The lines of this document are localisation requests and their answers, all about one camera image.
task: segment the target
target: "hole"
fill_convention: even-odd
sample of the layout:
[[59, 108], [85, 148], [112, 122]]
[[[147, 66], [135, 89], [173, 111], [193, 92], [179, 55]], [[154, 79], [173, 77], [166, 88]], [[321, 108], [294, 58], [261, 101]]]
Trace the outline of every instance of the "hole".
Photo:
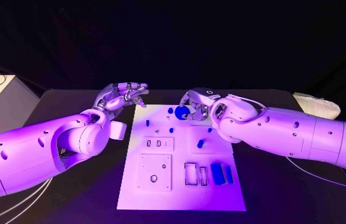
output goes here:
[[4, 160], [7, 160], [7, 155], [6, 155], [6, 152], [4, 152], [4, 151], [1, 151], [0, 156], [1, 156], [1, 158], [3, 158]]
[[155, 175], [153, 175], [153, 176], [150, 177], [150, 181], [151, 181], [153, 183], [157, 181], [157, 176], [155, 176]]
[[42, 137], [37, 139], [37, 143], [39, 143], [40, 147], [43, 148], [44, 147], [44, 139]]

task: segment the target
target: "white cable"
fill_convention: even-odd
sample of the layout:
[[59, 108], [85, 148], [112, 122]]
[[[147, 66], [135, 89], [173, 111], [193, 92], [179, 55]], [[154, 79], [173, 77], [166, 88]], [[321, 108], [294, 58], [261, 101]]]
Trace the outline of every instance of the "white cable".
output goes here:
[[287, 158], [287, 160], [291, 162], [291, 164], [292, 164], [303, 172], [305, 172], [307, 174], [310, 174], [310, 175], [314, 176], [315, 178], [320, 178], [321, 180], [324, 180], [324, 181], [327, 181], [327, 182], [330, 182], [330, 183], [334, 183], [334, 184], [346, 187], [346, 184], [341, 184], [341, 183], [339, 183], [339, 182], [336, 182], [336, 181], [331, 181], [331, 180], [328, 180], [328, 179], [326, 179], [326, 178], [314, 175], [313, 173], [310, 173], [307, 170], [304, 170], [304, 169], [290, 160], [288, 157], [285, 157], [285, 158]]
[[31, 193], [31, 195], [30, 195], [18, 204], [16, 204], [10, 209], [7, 209], [4, 212], [0, 213], [0, 216], [1, 216], [3, 214], [6, 214], [10, 210], [13, 210], [23, 202], [26, 202], [27, 199], [30, 199], [30, 197], [40, 191], [40, 189], [43, 188], [43, 186], [47, 184], [49, 180], [50, 180], [50, 179], [47, 179], [47, 180], [44, 181], [44, 183], [42, 184], [42, 186], [39, 187], [39, 189]]
[[26, 208], [4, 224], [8, 224], [8, 223], [24, 213], [24, 211], [30, 208], [30, 206], [31, 206], [31, 205], [34, 204], [34, 202], [39, 200], [39, 198], [40, 198], [44, 190], [46, 190], [47, 187], [49, 187], [49, 184], [50, 184], [52, 179], [53, 179], [53, 178], [50, 178], [50, 179], [47, 180], [49, 182], [47, 182], [46, 186], [44, 186], [44, 189], [43, 189], [42, 193], [37, 195], [37, 197], [36, 197], [36, 199], [33, 200], [33, 202], [30, 203], [30, 205], [27, 206], [27, 208]]

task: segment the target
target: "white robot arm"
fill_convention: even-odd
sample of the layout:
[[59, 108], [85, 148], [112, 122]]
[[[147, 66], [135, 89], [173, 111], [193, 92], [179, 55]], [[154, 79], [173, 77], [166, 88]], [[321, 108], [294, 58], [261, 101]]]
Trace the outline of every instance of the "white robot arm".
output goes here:
[[229, 94], [225, 98], [207, 88], [194, 88], [183, 95], [194, 113], [183, 119], [204, 120], [230, 143], [243, 141], [277, 155], [323, 161], [346, 168], [344, 122], [324, 119], [300, 111], [265, 107], [261, 103]]
[[109, 84], [80, 114], [0, 134], [0, 196], [16, 193], [98, 155], [108, 139], [122, 140], [127, 125], [112, 121], [122, 106], [145, 107], [144, 83]]

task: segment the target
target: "black table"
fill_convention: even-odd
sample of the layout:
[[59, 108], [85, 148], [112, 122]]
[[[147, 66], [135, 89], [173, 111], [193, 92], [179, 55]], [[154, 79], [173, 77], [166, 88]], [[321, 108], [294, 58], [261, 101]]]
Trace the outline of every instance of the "black table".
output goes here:
[[[26, 125], [78, 114], [92, 106], [98, 90], [49, 90], [37, 103]], [[219, 90], [253, 99], [268, 107], [301, 111], [292, 95], [281, 90]], [[177, 104], [186, 90], [151, 90], [147, 104]], [[243, 142], [233, 144], [233, 158], [246, 211], [117, 210], [127, 158], [134, 106], [117, 121], [127, 123], [122, 141], [109, 140], [102, 153], [52, 179], [40, 199], [13, 223], [346, 223], [346, 187], [298, 170], [288, 160]], [[310, 172], [346, 184], [341, 169], [327, 163], [294, 159]], [[0, 212], [37, 189], [0, 197]], [[4, 223], [27, 206], [0, 217]]]

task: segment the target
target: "blue object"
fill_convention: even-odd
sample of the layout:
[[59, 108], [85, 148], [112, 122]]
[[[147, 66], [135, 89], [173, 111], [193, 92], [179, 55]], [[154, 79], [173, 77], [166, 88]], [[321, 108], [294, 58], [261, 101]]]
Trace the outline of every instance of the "blue object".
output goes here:
[[186, 114], [186, 115], [190, 114], [190, 109], [186, 106], [183, 106], [183, 107], [177, 106], [176, 109], [174, 109], [174, 116], [179, 120], [186, 120], [181, 117], [183, 114]]
[[204, 141], [203, 141], [203, 140], [199, 140], [196, 147], [197, 147], [197, 148], [202, 148], [203, 143], [204, 143]]
[[213, 177], [215, 185], [222, 185], [226, 183], [223, 173], [222, 173], [222, 165], [219, 163], [213, 163], [210, 165], [210, 172]]
[[232, 184], [233, 183], [233, 177], [232, 177], [232, 172], [230, 172], [230, 167], [229, 166], [225, 167], [225, 173], [226, 173], [226, 181], [228, 181], [229, 184]]

